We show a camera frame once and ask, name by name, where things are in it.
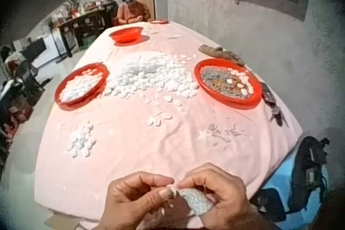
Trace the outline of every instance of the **wooden desk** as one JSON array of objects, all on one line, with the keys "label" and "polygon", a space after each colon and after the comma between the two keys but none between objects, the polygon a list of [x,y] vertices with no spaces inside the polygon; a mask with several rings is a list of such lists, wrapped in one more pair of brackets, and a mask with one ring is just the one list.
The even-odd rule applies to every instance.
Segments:
[{"label": "wooden desk", "polygon": [[111,19],[108,18],[106,9],[96,9],[87,12],[79,17],[70,19],[60,25],[57,28],[60,31],[64,46],[66,48],[67,55],[72,57],[71,49],[67,43],[65,33],[68,31],[74,31],[78,45],[83,46],[82,35],[84,33],[90,33],[93,31],[94,35],[100,35],[105,29],[111,27]]}]

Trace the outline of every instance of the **right hand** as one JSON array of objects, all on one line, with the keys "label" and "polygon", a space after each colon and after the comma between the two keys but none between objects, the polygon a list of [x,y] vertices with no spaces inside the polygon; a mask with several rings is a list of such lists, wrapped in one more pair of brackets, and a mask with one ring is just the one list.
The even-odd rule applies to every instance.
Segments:
[{"label": "right hand", "polygon": [[137,22],[141,22],[141,21],[143,21],[144,20],[144,17],[143,16],[138,16],[137,18],[136,18],[136,21]]},{"label": "right hand", "polygon": [[211,230],[227,229],[233,217],[253,211],[243,181],[214,164],[206,163],[191,170],[177,184],[179,189],[199,189],[203,186],[212,193],[211,199],[215,201],[214,207],[200,216],[204,227]]}]

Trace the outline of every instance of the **tile floor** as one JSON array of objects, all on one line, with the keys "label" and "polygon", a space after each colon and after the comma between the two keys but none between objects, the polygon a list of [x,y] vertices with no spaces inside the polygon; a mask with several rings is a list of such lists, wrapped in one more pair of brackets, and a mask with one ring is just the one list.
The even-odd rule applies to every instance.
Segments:
[{"label": "tile floor", "polygon": [[84,52],[77,52],[72,58],[66,58],[59,64],[49,63],[40,68],[36,77],[38,81],[50,76],[53,79],[45,86],[46,91],[36,104],[30,119],[19,127],[2,175],[1,218],[12,225],[9,229],[52,229],[44,224],[52,216],[52,212],[38,206],[33,199],[36,158],[44,127],[54,103],[55,88],[69,74]]}]

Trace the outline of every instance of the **red bowl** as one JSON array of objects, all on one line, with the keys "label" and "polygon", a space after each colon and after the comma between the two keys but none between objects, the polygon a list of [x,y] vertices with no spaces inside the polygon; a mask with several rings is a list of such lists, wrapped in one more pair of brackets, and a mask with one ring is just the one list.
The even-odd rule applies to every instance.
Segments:
[{"label": "red bowl", "polygon": [[[217,67],[226,67],[237,69],[239,72],[244,72],[249,77],[249,82],[254,88],[254,94],[247,99],[236,99],[231,98],[225,95],[222,95],[214,90],[212,90],[201,78],[201,69],[205,66],[217,66]],[[225,104],[227,106],[240,109],[240,110],[249,110],[255,108],[261,101],[263,89],[259,80],[250,72],[246,71],[243,67],[236,65],[235,63],[225,60],[225,59],[205,59],[196,64],[194,68],[194,75],[199,83],[199,85],[208,93],[209,96],[215,100]]]},{"label": "red bowl", "polygon": [[[81,96],[77,99],[74,99],[72,101],[69,101],[69,102],[62,102],[60,100],[60,93],[66,87],[67,82],[74,79],[77,75],[82,75],[82,73],[84,71],[87,71],[88,69],[91,69],[91,70],[96,69],[96,71],[93,74],[98,74],[98,73],[102,72],[103,73],[102,79],[93,88],[91,88],[90,91],[88,91],[83,96]],[[63,108],[63,107],[76,107],[80,103],[85,103],[84,101],[86,99],[88,99],[88,102],[90,102],[92,99],[94,99],[100,93],[100,91],[98,91],[98,90],[101,89],[102,86],[105,86],[108,76],[109,76],[109,71],[108,71],[107,67],[102,63],[92,63],[92,64],[88,64],[84,67],[78,68],[77,70],[75,70],[71,74],[69,74],[56,88],[55,94],[54,94],[55,103],[57,103],[60,108]]]},{"label": "red bowl", "polygon": [[129,43],[140,38],[143,27],[129,27],[109,34],[116,43]]}]

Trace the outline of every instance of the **brown cloth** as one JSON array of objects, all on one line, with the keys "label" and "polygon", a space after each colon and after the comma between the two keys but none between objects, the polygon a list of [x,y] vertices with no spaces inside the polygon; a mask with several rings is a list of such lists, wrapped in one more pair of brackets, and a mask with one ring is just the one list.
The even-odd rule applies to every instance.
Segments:
[{"label": "brown cloth", "polygon": [[222,47],[213,48],[203,44],[199,47],[199,51],[210,57],[230,60],[241,67],[245,65],[244,61],[238,55],[232,51],[223,51]]}]

